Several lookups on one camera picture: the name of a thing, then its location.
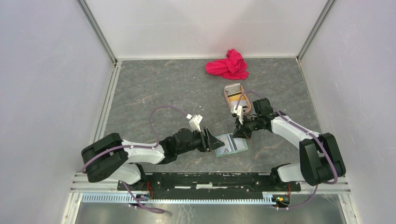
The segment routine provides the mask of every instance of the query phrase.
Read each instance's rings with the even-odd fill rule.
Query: gray marble floor
[[[106,134],[117,132],[133,142],[154,143],[148,126],[151,110],[159,105],[174,105],[190,114],[201,114],[201,127],[213,135],[232,133],[232,118],[224,98],[224,86],[240,82],[245,90],[267,97],[271,104],[285,111],[301,125],[319,131],[318,120],[304,78],[295,59],[247,59],[249,77],[233,81],[206,74],[210,60],[123,61]],[[250,101],[257,99],[248,95]],[[188,120],[173,109],[154,114],[154,127],[161,139],[171,136]],[[178,156],[167,165],[143,164],[146,172],[269,172],[272,167],[298,162],[298,149],[282,137],[265,130],[247,140],[249,150],[216,157],[215,152],[192,151]]]

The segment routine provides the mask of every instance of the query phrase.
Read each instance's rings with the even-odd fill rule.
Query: purple cable
[[[246,93],[252,93],[252,94],[255,94],[256,96],[258,96],[260,99],[262,98],[259,94],[257,94],[256,92],[253,92],[253,91],[244,91],[244,92],[242,92],[241,94],[240,94],[240,97],[239,97],[239,99],[238,99],[238,102],[236,103],[236,107],[235,108],[238,108],[238,106],[239,106],[239,103],[240,103],[240,100],[242,99],[242,96],[243,95],[245,95],[246,96]]]
[[[136,201],[136,203],[139,205],[139,206],[137,206],[136,208],[138,208],[138,209],[144,209],[144,210],[147,210],[147,211],[149,211],[149,212],[156,213],[156,214],[163,214],[163,213],[165,213],[165,210],[163,210],[163,209],[159,209],[159,208],[148,208],[148,207],[144,206],[144,205],[143,205],[142,203],[140,203],[139,200],[137,200],[137,198],[132,194],[132,192],[131,192],[131,190],[129,189],[127,183],[125,183],[125,182],[122,181],[122,184],[124,185],[125,189],[127,189],[128,193],[131,195],[131,197],[132,197],[132,198]]]
[[[153,147],[155,148],[155,147],[159,146],[159,144],[160,144],[160,137],[158,136],[158,133],[154,130],[154,127],[153,127],[151,118],[153,117],[153,113],[154,113],[155,111],[157,111],[157,110],[159,110],[159,109],[161,109],[161,108],[165,108],[165,107],[173,108],[173,109],[179,111],[180,113],[182,113],[182,114],[183,114],[184,116],[186,116],[186,117],[187,117],[187,115],[188,115],[186,112],[182,111],[181,109],[179,109],[179,108],[177,108],[177,107],[174,107],[174,106],[171,106],[171,105],[163,105],[163,106],[159,106],[159,107],[153,109],[153,111],[151,111],[150,117],[149,117],[149,119],[148,119],[148,125],[150,125],[151,132],[152,132],[152,133],[155,135],[155,137],[156,137],[156,141],[157,141],[157,142],[156,142],[156,145],[155,145],[155,146],[134,145],[134,147],[152,149]]]
[[[301,127],[300,125],[294,123],[292,120],[287,119],[285,116],[283,116],[281,114],[281,112],[277,109],[275,109],[276,113],[287,123],[293,125],[294,127],[296,127],[297,129],[301,130],[302,132],[304,132],[305,134],[308,134],[309,136],[311,136],[315,142],[319,145],[320,149],[322,150],[323,154],[325,155],[325,158],[327,160],[327,162],[330,165],[330,169],[332,169],[333,175],[334,175],[334,181],[332,182],[326,182],[327,184],[336,184],[338,181],[338,175],[337,175],[337,171],[335,170],[335,167],[332,163],[332,160],[330,159],[329,154],[326,152],[325,148],[323,147],[322,143],[319,141],[319,139],[312,133],[310,133],[308,130],[306,130],[305,128]]]
[[[104,154],[107,154],[109,152],[112,152],[114,150],[120,149],[120,148],[129,148],[131,147],[130,145],[125,145],[125,146],[116,146],[113,148],[109,148],[106,149],[105,151],[97,154],[96,156],[94,156],[92,159],[90,159],[86,164],[84,164],[83,168],[81,169],[81,172],[85,174],[85,169],[91,164],[93,163],[95,160],[97,160],[99,157],[103,156]]]
[[[257,94],[256,92],[253,92],[253,91],[244,91],[244,92],[240,95],[240,97],[239,97],[239,99],[238,99],[238,102],[237,102],[237,104],[236,104],[236,108],[239,106],[239,102],[240,102],[240,100],[242,99],[242,96],[245,95],[247,92],[253,93],[253,94],[255,94],[256,96],[258,96],[259,98],[262,98],[262,97],[261,97],[259,94]],[[322,143],[319,141],[319,139],[318,139],[314,134],[312,134],[312,133],[310,133],[308,130],[306,130],[305,128],[301,127],[301,126],[298,125],[297,123],[294,123],[292,120],[287,119],[285,116],[283,116],[283,115],[280,113],[279,110],[275,109],[275,111],[276,111],[276,113],[277,113],[283,120],[285,120],[286,122],[290,123],[291,125],[293,125],[293,126],[296,127],[297,129],[301,130],[302,132],[308,134],[309,136],[311,136],[311,137],[316,141],[316,143],[319,145],[320,149],[322,150],[323,154],[325,155],[325,158],[326,158],[327,162],[329,163],[330,168],[332,169],[332,172],[333,172],[333,175],[334,175],[334,181],[332,181],[332,182],[326,182],[326,183],[327,183],[327,184],[336,184],[337,181],[338,181],[337,171],[335,170],[335,167],[334,167],[334,165],[333,165],[333,163],[332,163],[332,161],[331,161],[329,155],[327,154],[325,148],[323,147],[323,145],[322,145]],[[301,204],[298,204],[298,205],[294,205],[294,206],[288,207],[288,208],[279,208],[279,209],[281,209],[281,210],[287,210],[287,209],[293,209],[293,208],[298,208],[298,207],[300,207],[300,206],[303,206],[303,205],[307,204],[310,200],[312,200],[312,198],[315,196],[317,190],[318,190],[318,185],[315,186],[315,189],[314,189],[313,193],[311,194],[311,196],[310,196],[305,202],[303,202],[303,203],[301,203]]]
[[[313,199],[313,196],[316,194],[317,190],[318,190],[318,185],[315,186],[315,189],[313,190],[313,193],[311,194],[311,196],[305,202],[303,202],[301,204],[293,205],[293,206],[287,207],[287,208],[278,208],[278,209],[280,209],[280,210],[289,210],[289,209],[296,209],[298,207],[301,207],[301,206],[307,204],[310,200]]]
[[[107,153],[109,153],[109,152],[112,152],[112,151],[114,151],[114,150],[117,150],[117,149],[120,149],[120,148],[129,148],[129,147],[131,147],[131,146],[130,146],[130,145],[124,145],[124,146],[116,146],[116,147],[113,147],[113,148],[106,149],[105,151],[103,151],[103,152],[97,154],[97,155],[94,156],[92,159],[90,159],[86,164],[84,164],[83,168],[81,169],[81,170],[82,170],[82,173],[85,173],[86,168],[87,168],[91,163],[93,163],[95,160],[97,160],[99,157],[101,157],[101,156],[103,156],[103,155],[105,155],[105,154],[107,154]],[[139,205],[139,207],[137,207],[137,208],[145,209],[145,210],[147,210],[147,211],[150,211],[150,212],[153,212],[153,213],[156,213],[156,214],[162,214],[162,213],[165,212],[165,210],[162,210],[162,209],[159,209],[159,208],[147,208],[147,207],[145,207],[142,203],[139,202],[140,200],[143,200],[143,199],[141,199],[141,198],[136,198],[136,197],[132,194],[131,190],[129,189],[128,185],[127,185],[125,182],[122,181],[122,184],[123,184],[124,187],[127,189],[127,191],[128,191],[129,194],[132,196],[132,198],[136,201],[136,203]]]

